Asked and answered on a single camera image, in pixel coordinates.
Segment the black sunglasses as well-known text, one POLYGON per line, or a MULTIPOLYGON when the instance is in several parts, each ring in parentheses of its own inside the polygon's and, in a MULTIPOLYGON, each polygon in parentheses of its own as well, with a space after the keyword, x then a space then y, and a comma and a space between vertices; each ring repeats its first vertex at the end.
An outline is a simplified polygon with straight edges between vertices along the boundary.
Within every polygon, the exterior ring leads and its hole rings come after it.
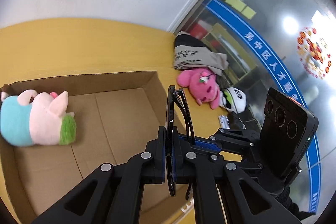
POLYGON ((176 90, 174 85, 170 85, 168 88, 166 106, 165 156, 167 183, 169 193, 172 197, 176 196, 178 171, 182 169, 181 165, 183 163, 179 133, 177 127, 174 125, 174 105, 178 106, 183 115, 186 126, 186 140, 191 144, 195 144, 193 123, 184 90, 182 88, 176 90))

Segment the white blister pack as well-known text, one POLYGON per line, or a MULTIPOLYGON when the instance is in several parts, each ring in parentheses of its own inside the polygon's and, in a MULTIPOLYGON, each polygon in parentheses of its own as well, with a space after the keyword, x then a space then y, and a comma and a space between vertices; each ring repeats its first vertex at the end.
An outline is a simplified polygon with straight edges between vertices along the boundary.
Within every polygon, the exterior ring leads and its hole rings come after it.
POLYGON ((220 115, 218 116, 219 124, 222 129, 230 129, 230 124, 227 116, 220 115))

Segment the panda plush toy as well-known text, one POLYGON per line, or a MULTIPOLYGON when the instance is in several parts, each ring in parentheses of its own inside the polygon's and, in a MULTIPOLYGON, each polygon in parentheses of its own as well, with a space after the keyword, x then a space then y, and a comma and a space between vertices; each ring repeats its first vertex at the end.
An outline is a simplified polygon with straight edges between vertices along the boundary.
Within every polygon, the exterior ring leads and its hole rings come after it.
POLYGON ((230 113, 240 114, 245 111, 247 105, 246 94, 241 90, 230 87, 220 92, 219 106, 230 113))

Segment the blue banner strip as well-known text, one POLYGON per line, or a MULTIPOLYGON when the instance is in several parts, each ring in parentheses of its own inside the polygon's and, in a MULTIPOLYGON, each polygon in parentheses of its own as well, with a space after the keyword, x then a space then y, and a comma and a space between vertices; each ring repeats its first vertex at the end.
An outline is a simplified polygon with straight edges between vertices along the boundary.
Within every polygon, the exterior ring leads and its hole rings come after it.
MULTIPOLYGON (((210 0, 206 9, 225 23, 247 45, 272 76, 280 91, 307 107, 305 99, 294 78, 273 48, 245 20, 219 0, 210 0)), ((305 153, 309 175, 309 211, 316 213, 321 195, 321 164, 318 138, 308 138, 305 153)))

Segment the pink plush toy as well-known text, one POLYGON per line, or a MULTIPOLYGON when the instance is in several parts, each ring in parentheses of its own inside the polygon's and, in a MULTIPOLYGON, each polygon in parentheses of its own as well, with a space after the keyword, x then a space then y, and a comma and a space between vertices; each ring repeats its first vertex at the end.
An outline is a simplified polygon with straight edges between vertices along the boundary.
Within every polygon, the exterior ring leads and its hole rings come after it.
POLYGON ((217 75, 207 68, 187 69, 178 75, 177 84, 188 88, 198 105, 209 103, 214 110, 220 102, 220 88, 216 78, 217 75))

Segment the brown cardboard box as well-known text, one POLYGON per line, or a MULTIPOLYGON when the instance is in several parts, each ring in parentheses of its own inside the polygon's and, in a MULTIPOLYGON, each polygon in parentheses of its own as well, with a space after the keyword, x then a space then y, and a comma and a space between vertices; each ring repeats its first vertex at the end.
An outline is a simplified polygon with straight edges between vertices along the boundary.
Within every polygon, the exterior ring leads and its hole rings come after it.
POLYGON ((127 162, 157 137, 165 124, 166 89, 155 71, 52 77, 9 84, 68 92, 77 136, 72 145, 13 147, 1 141, 2 185, 21 223, 30 223, 100 164, 127 162))

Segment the grey printed cloth bag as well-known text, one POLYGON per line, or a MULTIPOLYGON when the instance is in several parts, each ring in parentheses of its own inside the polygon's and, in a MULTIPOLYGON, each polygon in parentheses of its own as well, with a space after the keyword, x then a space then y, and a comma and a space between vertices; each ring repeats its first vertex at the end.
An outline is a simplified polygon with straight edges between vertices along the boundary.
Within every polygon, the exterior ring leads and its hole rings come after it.
POLYGON ((207 68, 216 75, 228 68, 225 53, 216 53, 201 40, 186 32, 179 32, 174 40, 174 68, 184 71, 193 68, 207 68))

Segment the pig plush toy blue shirt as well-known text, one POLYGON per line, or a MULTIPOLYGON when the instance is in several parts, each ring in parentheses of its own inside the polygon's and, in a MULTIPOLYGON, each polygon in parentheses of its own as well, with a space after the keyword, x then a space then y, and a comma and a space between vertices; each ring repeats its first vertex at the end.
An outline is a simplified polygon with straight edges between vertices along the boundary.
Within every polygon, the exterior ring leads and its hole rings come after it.
POLYGON ((67 108, 67 91, 58 95, 29 89, 18 96, 2 91, 1 135, 17 147, 69 145, 76 139, 76 122, 67 108))

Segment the red round window sticker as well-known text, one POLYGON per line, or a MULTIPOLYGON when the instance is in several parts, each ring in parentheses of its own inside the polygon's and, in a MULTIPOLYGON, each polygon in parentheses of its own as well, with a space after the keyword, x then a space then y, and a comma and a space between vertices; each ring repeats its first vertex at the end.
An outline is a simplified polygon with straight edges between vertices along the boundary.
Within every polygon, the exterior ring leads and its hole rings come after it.
POLYGON ((297 54, 304 69, 323 80, 331 70, 332 58, 327 42, 314 27, 304 27, 297 36, 297 54))

